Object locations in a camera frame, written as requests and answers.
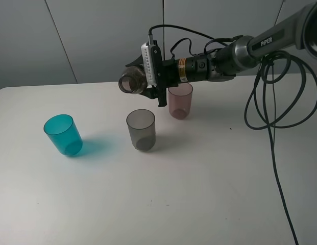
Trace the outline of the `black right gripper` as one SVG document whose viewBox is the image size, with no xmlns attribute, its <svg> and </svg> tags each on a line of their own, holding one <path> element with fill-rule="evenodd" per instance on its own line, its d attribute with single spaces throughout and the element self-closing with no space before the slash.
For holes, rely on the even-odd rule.
<svg viewBox="0 0 317 245">
<path fill-rule="evenodd" d="M 166 86 L 178 86 L 180 83 L 187 83 L 188 78 L 186 75 L 186 62 L 187 58 L 181 59 L 169 59 L 163 61 L 163 71 Z M 143 57 L 140 55 L 131 63 L 125 65 L 125 67 L 140 66 L 143 65 Z M 148 87 L 140 93 L 151 100 L 159 97 L 158 89 L 155 86 Z"/>
</svg>

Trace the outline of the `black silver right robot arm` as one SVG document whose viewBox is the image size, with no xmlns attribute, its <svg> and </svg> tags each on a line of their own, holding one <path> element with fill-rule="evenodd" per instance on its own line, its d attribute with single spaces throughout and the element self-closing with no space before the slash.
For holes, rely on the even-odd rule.
<svg viewBox="0 0 317 245">
<path fill-rule="evenodd" d="M 289 46 L 306 50 L 317 59 L 317 2 L 276 24 L 257 37 L 235 36 L 210 38 L 221 48 L 207 50 L 188 58 L 163 60 L 150 28 L 148 41 L 141 47 L 141 55 L 126 65 L 118 85 L 122 92 L 141 94 L 158 99 L 166 105 L 166 90 L 181 83 L 228 81 L 237 73 L 256 67 L 264 57 Z"/>
</svg>

